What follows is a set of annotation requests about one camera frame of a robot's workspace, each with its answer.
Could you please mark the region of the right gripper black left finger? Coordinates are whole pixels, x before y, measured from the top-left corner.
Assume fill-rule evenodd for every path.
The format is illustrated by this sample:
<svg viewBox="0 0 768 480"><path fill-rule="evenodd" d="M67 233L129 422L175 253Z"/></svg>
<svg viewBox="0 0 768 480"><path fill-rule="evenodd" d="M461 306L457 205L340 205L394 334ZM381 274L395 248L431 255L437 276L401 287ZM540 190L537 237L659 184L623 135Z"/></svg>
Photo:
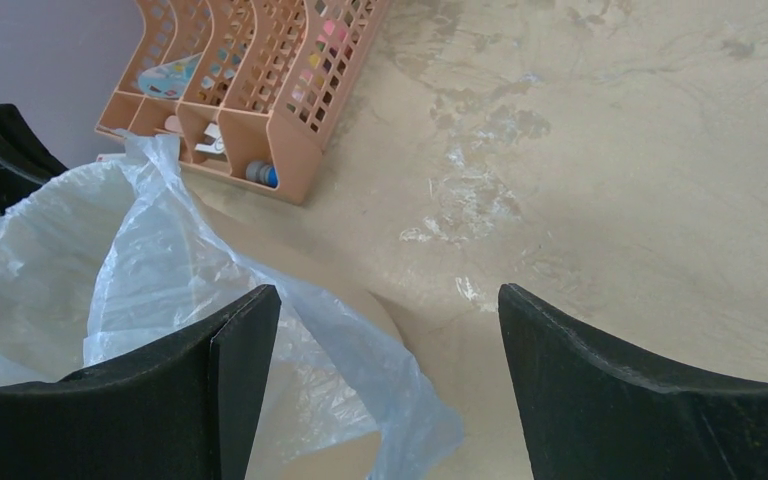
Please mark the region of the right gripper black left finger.
<svg viewBox="0 0 768 480"><path fill-rule="evenodd" d="M242 479L281 300L214 314L54 383L0 387L0 479Z"/></svg>

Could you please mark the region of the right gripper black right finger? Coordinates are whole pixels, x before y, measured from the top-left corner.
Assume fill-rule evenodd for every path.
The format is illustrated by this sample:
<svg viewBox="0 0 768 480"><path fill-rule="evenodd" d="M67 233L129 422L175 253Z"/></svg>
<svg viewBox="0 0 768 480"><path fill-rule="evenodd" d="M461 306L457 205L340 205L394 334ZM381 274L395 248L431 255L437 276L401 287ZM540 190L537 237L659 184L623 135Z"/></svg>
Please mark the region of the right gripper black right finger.
<svg viewBox="0 0 768 480"><path fill-rule="evenodd" d="M768 383L693 367L515 284L498 314L537 479L768 479Z"/></svg>

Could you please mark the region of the light blue plastic trash bag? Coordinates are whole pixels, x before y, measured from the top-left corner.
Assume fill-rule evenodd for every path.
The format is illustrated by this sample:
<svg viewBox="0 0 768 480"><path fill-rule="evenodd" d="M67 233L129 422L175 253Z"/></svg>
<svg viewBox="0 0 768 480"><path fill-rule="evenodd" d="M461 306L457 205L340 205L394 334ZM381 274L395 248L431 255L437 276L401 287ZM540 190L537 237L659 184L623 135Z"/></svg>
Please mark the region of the light blue plastic trash bag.
<svg viewBox="0 0 768 480"><path fill-rule="evenodd" d="M214 314L192 299L203 226L171 135L52 179L0 217L0 387L54 383ZM416 358L387 364L383 479L422 479L461 445L460 416Z"/></svg>

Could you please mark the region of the beige plastic trash bin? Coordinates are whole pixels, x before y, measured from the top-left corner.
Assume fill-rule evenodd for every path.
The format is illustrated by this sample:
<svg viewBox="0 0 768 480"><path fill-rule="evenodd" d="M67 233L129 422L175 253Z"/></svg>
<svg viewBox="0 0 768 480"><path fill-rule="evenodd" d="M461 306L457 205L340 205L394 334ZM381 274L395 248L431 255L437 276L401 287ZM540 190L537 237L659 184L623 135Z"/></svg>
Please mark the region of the beige plastic trash bin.
<svg viewBox="0 0 768 480"><path fill-rule="evenodd" d="M406 355L389 314L363 287L312 257L196 200L192 299L213 313L274 285L282 305L246 475L383 479L387 364Z"/></svg>

